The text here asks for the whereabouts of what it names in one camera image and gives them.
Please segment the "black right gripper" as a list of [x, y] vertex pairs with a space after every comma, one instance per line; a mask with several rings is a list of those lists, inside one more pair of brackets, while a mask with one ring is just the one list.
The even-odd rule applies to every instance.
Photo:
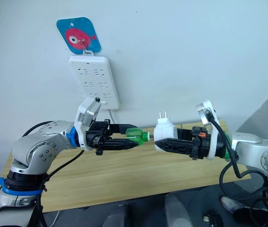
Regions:
[[177, 128], [177, 135], [178, 139], [161, 139], [155, 141], [155, 145], [166, 152], [189, 155], [193, 160], [207, 157], [211, 135], [205, 127], [194, 126], [192, 130]]

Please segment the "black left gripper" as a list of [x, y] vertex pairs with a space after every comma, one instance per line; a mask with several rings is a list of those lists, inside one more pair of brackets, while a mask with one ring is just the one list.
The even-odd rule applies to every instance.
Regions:
[[86, 132], [86, 143], [89, 147], [95, 149], [98, 156], [103, 155], [105, 150], [127, 150], [137, 146], [137, 143], [128, 139], [112, 139], [114, 133], [126, 134], [126, 130], [136, 128], [131, 124], [111, 124], [110, 120], [93, 121]]

